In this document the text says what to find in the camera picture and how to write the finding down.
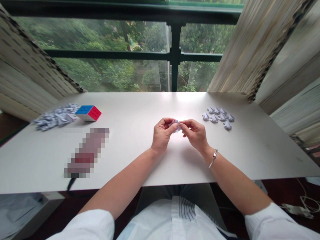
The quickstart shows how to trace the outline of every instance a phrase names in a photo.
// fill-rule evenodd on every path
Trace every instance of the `silver bracelet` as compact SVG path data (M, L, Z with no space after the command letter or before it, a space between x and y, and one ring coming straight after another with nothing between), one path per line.
M212 162L210 163L210 165L209 165L209 168L211 168L211 166L212 166L212 164L213 164L213 161L216 159L216 157L217 157L217 154L218 154L218 150L216 149L216 151L215 151L215 153L214 153L214 155L213 155L213 159L212 159Z

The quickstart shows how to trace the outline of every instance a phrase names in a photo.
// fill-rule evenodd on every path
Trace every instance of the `dark floor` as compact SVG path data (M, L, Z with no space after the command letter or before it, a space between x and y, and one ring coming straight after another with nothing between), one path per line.
M304 178L300 178L301 183L305 186L307 196L316 200L320 199L320 187L307 183ZM303 195L303 189L298 183L296 178L292 179L276 179L276 180L263 180L268 195L272 200L281 205L287 203L291 205L302 206L299 196ZM234 205L229 201L227 196L221 191L217 184L211 184L212 191L216 197L218 206L221 207L221 215L226 224L229 232L237 234L238 237L243 239L249 239L244 217L236 210ZM75 196L89 195L92 196L97 190L88 191L75 191ZM69 197L65 192L62 192L66 199L62 204L53 212L53 214L44 222L44 224L38 229L38 231L28 238L28 240L41 240L50 237L51 235L60 232L68 224L68 222L78 213L78 211L84 206L84 204L90 199L86 197ZM128 224L130 218L134 214L135 207L139 200L140 192L135 196L133 201L125 209L122 215L115 222L115 234L116 239L123 228ZM299 224L308 227L316 232L320 233L320 214L315 214L314 219L307 219L291 215L291 217Z

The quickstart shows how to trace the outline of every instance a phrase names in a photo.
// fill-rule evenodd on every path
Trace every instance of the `green foliage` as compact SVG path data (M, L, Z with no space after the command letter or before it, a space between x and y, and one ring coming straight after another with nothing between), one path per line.
M142 51L142 48L141 48L140 46L135 46L135 47L133 48L133 51L134 51L134 52L141 52L141 51Z
M148 91L152 91L154 75L152 70L146 71L142 78L142 84L147 86Z
M56 58L55 61L80 86L90 92L101 92L101 75L89 63L72 58Z
M29 17L17 17L16 20L43 49L129 51L129 40L133 39L133 51L167 51L167 26L163 22ZM234 28L232 25L187 24L181 30L180 47L184 52L223 53ZM170 45L170 28L168 34ZM139 60L55 60L72 79L90 92L168 91L166 61L143 61L142 65ZM219 63L210 62L181 62L178 68L178 91L206 91L218 65ZM155 81L157 74L160 86Z

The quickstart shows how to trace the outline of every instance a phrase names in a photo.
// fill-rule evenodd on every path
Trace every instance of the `tabletop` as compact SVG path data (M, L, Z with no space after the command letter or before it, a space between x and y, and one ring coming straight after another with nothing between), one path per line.
M46 132L29 125L0 148L0 194L64 191L70 179L63 170L90 128L109 128L108 143L88 178L72 190L98 189L152 143L153 127L163 117L193 118L204 124L208 143L250 179L319 176L320 168L256 104L239 93L81 93L66 103L95 105L97 122L77 119ZM208 107L234 116L232 130L222 122L203 121ZM182 133L172 134L168 149L144 186L215 182L201 155Z

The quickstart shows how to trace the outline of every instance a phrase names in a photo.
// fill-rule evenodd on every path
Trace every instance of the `power strip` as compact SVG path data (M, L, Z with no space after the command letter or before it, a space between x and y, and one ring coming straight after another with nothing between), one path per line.
M299 206L292 206L292 205L285 204L285 203L283 203L282 206L283 206L283 209L286 210L288 213L295 214L295 215L298 215L301 217L306 217L309 219L313 219L313 215L306 208L299 207Z

